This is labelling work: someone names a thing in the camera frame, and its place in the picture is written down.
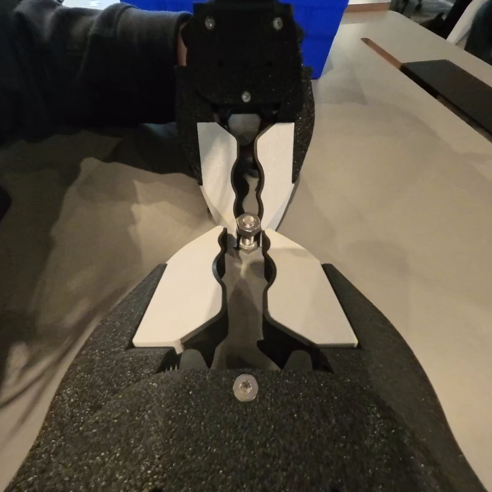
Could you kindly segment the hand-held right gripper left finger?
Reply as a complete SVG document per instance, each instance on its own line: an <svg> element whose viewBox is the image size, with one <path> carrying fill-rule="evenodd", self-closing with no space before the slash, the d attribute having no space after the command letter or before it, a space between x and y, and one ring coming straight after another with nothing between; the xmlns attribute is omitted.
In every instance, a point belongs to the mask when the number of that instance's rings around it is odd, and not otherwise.
<svg viewBox="0 0 492 492"><path fill-rule="evenodd" d="M228 334L225 274L227 230L215 227L176 252L132 338L136 348L198 351L211 366Z"/></svg>

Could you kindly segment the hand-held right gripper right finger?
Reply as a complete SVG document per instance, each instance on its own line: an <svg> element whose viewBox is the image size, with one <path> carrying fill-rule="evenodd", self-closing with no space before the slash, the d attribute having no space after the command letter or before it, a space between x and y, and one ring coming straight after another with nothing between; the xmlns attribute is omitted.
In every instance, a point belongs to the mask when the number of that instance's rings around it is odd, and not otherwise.
<svg viewBox="0 0 492 492"><path fill-rule="evenodd" d="M278 367L301 351L326 367L323 349L356 349L359 341L323 265L273 229L262 232L262 339L258 348Z"/></svg>

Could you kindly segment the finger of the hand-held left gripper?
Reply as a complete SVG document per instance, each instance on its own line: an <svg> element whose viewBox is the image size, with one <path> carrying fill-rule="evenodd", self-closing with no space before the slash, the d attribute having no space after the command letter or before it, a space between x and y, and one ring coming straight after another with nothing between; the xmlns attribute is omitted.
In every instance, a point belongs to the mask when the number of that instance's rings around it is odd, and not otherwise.
<svg viewBox="0 0 492 492"><path fill-rule="evenodd" d="M202 184L200 189L216 224L236 224L233 170L237 139L216 122L197 123Z"/></svg>
<svg viewBox="0 0 492 492"><path fill-rule="evenodd" d="M294 123L279 122L256 138L253 156L259 177L246 175L246 212L256 213L261 230L277 230L294 191Z"/></svg>

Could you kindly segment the person's left forearm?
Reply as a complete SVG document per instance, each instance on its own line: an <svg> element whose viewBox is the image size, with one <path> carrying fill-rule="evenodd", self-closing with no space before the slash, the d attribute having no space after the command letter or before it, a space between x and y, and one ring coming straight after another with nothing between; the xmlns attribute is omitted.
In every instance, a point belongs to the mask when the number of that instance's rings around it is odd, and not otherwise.
<svg viewBox="0 0 492 492"><path fill-rule="evenodd" d="M174 122L188 12L1 1L1 146L78 128Z"/></svg>

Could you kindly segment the person's left hand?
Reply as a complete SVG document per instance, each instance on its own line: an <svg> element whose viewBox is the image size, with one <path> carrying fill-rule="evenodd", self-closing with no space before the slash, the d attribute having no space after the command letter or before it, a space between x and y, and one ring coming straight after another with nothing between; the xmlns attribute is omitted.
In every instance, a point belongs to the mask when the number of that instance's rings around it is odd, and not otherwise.
<svg viewBox="0 0 492 492"><path fill-rule="evenodd" d="M183 30L188 24L188 20L180 23L177 35L176 35L176 59L178 66L186 66L187 65L187 53L188 48L183 40Z"/></svg>

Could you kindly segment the blue plastic bin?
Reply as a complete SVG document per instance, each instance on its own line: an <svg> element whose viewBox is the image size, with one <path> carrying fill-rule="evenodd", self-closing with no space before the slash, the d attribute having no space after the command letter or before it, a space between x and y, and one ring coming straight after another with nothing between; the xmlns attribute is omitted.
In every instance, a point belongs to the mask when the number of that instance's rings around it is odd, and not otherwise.
<svg viewBox="0 0 492 492"><path fill-rule="evenodd" d="M149 11L189 12L198 1L124 1ZM296 23L304 37L302 54L304 65L312 68L312 78L318 79L329 56L348 1L280 1L293 8Z"/></svg>

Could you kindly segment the brown wooden strip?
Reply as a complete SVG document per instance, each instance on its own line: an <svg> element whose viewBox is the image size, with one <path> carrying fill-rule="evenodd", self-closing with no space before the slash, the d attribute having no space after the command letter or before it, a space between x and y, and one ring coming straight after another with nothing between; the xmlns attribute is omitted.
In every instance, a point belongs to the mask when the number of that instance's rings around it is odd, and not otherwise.
<svg viewBox="0 0 492 492"><path fill-rule="evenodd" d="M381 58L387 61L390 65L395 67L398 70L401 70L403 63L399 61L395 56L393 56L388 51L384 50L381 46L375 43L373 40L363 37L361 41L366 44L369 48L371 48L375 53L377 53Z"/></svg>

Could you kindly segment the black mat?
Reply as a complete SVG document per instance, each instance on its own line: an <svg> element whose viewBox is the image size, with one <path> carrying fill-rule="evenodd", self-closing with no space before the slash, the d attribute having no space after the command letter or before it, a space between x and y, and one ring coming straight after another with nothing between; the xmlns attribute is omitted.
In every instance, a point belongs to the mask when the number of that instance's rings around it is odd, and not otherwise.
<svg viewBox="0 0 492 492"><path fill-rule="evenodd" d="M404 63L400 71L491 138L491 86L446 59Z"/></svg>

